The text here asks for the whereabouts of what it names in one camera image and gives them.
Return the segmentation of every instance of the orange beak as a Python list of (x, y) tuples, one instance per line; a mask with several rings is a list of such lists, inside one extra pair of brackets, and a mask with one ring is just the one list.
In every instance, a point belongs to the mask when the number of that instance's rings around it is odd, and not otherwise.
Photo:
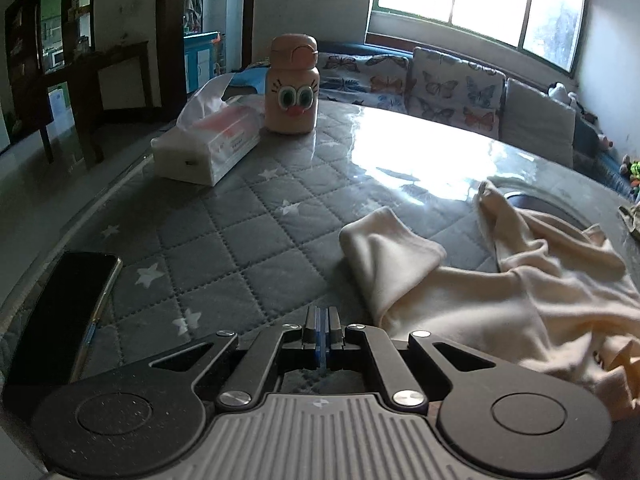
[(305, 109), (302, 106), (292, 106), (286, 111), (286, 114), (289, 117), (298, 117), (305, 112)]

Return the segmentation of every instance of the window frame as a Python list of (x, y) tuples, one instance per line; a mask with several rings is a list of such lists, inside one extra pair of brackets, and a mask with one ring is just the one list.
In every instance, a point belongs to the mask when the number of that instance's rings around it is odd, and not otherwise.
[(547, 65), (550, 68), (553, 68), (554, 70), (556, 70), (557, 72), (565, 75), (565, 76), (569, 76), (570, 78), (574, 78), (575, 76), (575, 72), (577, 70), (578, 67), (578, 61), (580, 59), (580, 53), (582, 51), (582, 43), (584, 41), (584, 29), (587, 23), (587, 13), (589, 10), (589, 2), (590, 0), (584, 0), (582, 3), (582, 16), (580, 18), (580, 30), (578, 32), (578, 40), (576, 42), (575, 45), (575, 53), (574, 53), (574, 58), (572, 59), (571, 62), (571, 67), (569, 70), (565, 70), (563, 67), (556, 65), (555, 63), (552, 63), (549, 60), (546, 60), (545, 58), (543, 58), (542, 56), (539, 56), (538, 54), (534, 54), (533, 52), (530, 52), (529, 50), (526, 50), (524, 48), (524, 38), (525, 35), (527, 33), (527, 26), (529, 25), (529, 13), (531, 10), (531, 1), (532, 0), (527, 0), (527, 5), (525, 7), (525, 14), (524, 14), (524, 18), (522, 20), (522, 28), (520, 29), (520, 38), (518, 40), (518, 45), (517, 46), (513, 46), (512, 44), (509, 43), (505, 43), (503, 41), (500, 40), (496, 40), (495, 38), (491, 38), (490, 36), (486, 36), (484, 34), (480, 34), (479, 32), (476, 32), (474, 30), (469, 30), (468, 28), (465, 27), (460, 27), (458, 25), (454, 25), (452, 23), (452, 18), (453, 18), (453, 7), (454, 7), (454, 3), (456, 0), (451, 0), (451, 8), (449, 11), (449, 21), (448, 22), (441, 22), (440, 20), (436, 20), (434, 18), (427, 18), (425, 16), (421, 16), (420, 14), (413, 14), (412, 12), (405, 12), (404, 10), (398, 10), (398, 9), (390, 9), (388, 7), (381, 7), (379, 0), (373, 0), (373, 4), (372, 4), (372, 10), (375, 10), (377, 12), (386, 12), (387, 14), (397, 14), (399, 16), (407, 16), (409, 18), (415, 18), (417, 20), (421, 20), (423, 22), (428, 22), (428, 23), (434, 23), (437, 25), (443, 25), (445, 27), (449, 27), (449, 28), (453, 28), (454, 30), (460, 30), (462, 32), (466, 32), (468, 34), (473, 34), (474, 36), (477, 36), (478, 38), (483, 38), (484, 40), (490, 41), (492, 43), (496, 43), (499, 44), (501, 46), (507, 47), (511, 50), (515, 50), (516, 52), (519, 52), (521, 54), (524, 54), (525, 56), (528, 56), (530, 58), (533, 58), (537, 61), (539, 61), (540, 63)]

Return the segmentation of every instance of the wooden door frame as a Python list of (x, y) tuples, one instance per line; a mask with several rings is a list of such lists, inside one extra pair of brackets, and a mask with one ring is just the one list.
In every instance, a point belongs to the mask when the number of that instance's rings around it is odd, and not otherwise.
[(242, 68), (252, 62), (254, 40), (254, 0), (242, 1)]
[(183, 0), (156, 0), (156, 49), (162, 118), (175, 119), (187, 102)]

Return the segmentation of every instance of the sofa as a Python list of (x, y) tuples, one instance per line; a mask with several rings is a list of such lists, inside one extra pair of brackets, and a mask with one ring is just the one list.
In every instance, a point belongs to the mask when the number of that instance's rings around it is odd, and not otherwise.
[[(319, 98), (384, 108), (501, 140), (632, 198), (618, 164), (599, 149), (575, 111), (493, 67), (432, 48), (412, 53), (365, 44), (318, 43)], [(264, 92), (267, 67), (237, 74), (232, 86)]]

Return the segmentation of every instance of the butterfly pattern cushion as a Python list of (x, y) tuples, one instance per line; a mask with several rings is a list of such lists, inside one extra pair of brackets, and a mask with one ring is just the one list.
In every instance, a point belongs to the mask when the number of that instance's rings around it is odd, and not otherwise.
[(505, 76), (437, 50), (416, 48), (407, 79), (408, 113), (498, 138)]
[(317, 66), (321, 99), (406, 113), (407, 58), (321, 52)]

